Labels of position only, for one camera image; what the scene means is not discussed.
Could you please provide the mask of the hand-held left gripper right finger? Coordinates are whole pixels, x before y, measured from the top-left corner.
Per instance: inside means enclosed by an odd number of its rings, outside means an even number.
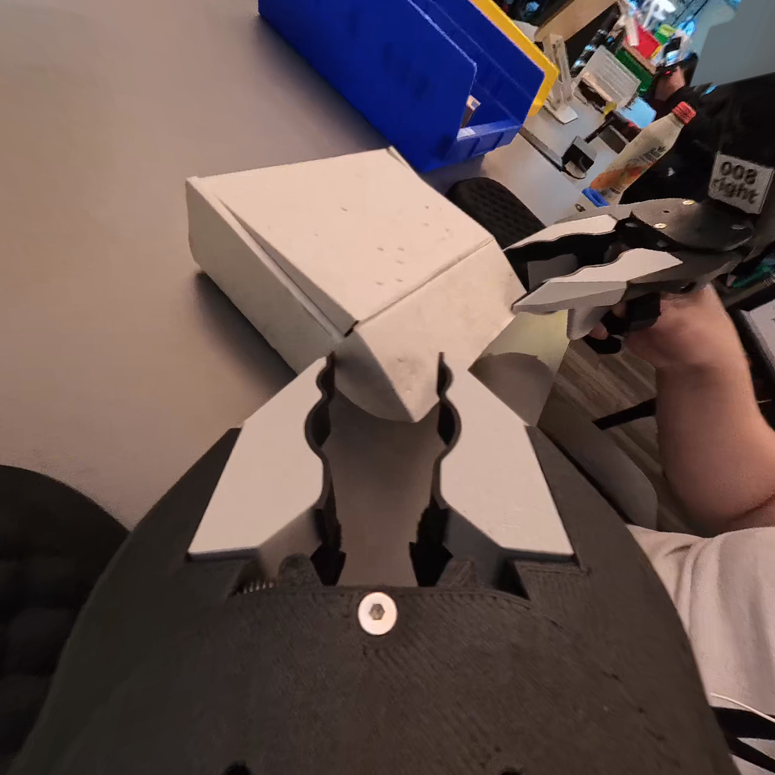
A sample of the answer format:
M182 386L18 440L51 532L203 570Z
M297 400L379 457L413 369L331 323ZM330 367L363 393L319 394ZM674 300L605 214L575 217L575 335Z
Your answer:
M486 586L517 586L518 561L574 563L531 426L444 353L436 390L442 450L411 542L418 586L440 584L454 560L471 563Z

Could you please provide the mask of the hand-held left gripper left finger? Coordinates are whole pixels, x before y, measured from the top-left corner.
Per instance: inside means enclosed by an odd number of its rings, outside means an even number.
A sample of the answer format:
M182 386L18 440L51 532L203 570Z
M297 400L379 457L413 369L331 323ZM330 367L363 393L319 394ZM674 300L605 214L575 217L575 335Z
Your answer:
M346 554L330 463L333 354L314 361L241 425L188 549L193 561L246 559L259 580L286 558L338 583Z

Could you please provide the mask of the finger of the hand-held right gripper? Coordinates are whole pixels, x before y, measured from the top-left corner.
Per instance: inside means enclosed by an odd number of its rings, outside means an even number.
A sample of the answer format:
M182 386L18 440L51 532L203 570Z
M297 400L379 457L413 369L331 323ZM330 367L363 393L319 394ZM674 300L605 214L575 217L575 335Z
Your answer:
M603 316L621 302L628 289L659 280L682 265L671 253L628 249L608 264L580 268L573 274L548 279L515 302L515 313L548 315L567 311L567 339L584 338Z
M582 214L504 248L504 254L522 284L542 285L587 267L614 263L627 250L623 233L629 218L629 214Z

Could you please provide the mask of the white cardboard mailer box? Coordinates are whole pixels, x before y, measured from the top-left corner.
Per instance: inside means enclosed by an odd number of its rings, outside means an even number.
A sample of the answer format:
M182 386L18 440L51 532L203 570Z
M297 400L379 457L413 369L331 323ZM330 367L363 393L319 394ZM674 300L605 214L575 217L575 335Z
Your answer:
M363 411L417 422L440 353L534 356L559 371L566 315L516 315L495 238L393 149L185 182L189 246L295 373L329 354Z

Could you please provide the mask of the blue plastic bin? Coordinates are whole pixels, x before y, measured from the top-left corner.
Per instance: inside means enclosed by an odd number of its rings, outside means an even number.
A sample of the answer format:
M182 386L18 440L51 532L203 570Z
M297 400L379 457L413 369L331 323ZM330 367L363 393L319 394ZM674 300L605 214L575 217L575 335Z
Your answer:
M509 145L543 82L470 1L260 1L257 10L421 173Z

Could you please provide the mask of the person's right forearm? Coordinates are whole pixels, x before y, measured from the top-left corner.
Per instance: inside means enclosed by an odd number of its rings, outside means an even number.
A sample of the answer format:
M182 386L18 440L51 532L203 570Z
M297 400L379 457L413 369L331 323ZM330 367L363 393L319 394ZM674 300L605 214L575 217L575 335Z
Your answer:
M656 425L664 474L693 526L774 527L774 432L744 354L659 365Z

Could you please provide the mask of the person's right hand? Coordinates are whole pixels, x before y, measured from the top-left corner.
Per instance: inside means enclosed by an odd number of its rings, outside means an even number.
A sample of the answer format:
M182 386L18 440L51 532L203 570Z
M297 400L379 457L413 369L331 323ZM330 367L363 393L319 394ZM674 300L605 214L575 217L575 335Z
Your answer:
M739 335L712 285L686 295L664 295L656 322L625 334L623 342L658 375L749 372Z

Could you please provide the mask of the small black desk device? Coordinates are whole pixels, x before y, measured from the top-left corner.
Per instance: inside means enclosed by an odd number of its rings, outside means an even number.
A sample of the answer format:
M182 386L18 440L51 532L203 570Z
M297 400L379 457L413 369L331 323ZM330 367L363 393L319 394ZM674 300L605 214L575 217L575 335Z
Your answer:
M563 152L559 169L571 178L583 180L595 165L597 150L581 136L576 136Z

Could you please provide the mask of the black quilted pad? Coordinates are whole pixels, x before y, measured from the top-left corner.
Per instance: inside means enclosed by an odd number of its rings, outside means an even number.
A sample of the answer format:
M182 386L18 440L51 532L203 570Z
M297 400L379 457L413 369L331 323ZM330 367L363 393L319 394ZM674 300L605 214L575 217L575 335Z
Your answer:
M491 234L501 249L542 231L544 224L504 185L485 177L459 180L446 197Z
M128 535L65 483L1 466L1 773L33 729L78 614Z

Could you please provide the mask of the plastic bottle red cap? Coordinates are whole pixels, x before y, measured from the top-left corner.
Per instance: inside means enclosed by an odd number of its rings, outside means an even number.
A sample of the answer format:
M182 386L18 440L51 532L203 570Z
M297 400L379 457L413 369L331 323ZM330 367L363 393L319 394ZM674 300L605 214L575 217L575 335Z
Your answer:
M625 191L656 165L675 145L697 112L687 102L646 126L588 187L598 206L617 205Z

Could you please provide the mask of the white sheet stand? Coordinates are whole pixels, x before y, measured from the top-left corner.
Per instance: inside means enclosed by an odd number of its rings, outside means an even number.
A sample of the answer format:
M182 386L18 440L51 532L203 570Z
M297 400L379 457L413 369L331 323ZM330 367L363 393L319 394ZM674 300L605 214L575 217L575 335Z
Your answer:
M548 34L542 40L544 53L557 69L557 78L550 88L543 108L560 124L566 126L578 118L572 107L574 79L570 73L569 57L564 38Z

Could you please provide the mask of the printed instruction sheet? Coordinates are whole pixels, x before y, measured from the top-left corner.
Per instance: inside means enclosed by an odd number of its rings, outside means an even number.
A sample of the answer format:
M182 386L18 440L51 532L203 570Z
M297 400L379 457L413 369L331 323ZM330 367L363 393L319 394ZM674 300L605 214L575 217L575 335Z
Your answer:
M575 79L576 91L589 88L618 109L627 109L638 98L640 79L605 47L596 49Z

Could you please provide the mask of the yellow plastic bin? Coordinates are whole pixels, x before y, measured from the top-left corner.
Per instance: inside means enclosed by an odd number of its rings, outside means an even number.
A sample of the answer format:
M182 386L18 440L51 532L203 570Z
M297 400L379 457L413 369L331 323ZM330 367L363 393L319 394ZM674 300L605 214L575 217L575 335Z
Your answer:
M546 103L549 93L557 81L559 76L558 67L550 61L547 55L538 48L537 44L495 2L471 1L471 3L541 70L543 75L542 84L538 87L536 97L528 111L528 117L537 115Z

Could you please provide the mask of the person's white clothing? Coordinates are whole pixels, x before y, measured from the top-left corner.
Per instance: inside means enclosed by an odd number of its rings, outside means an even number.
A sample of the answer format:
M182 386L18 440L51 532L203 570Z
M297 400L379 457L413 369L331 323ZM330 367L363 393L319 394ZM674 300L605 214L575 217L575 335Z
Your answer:
M773 717L774 528L630 532L673 601L711 704Z

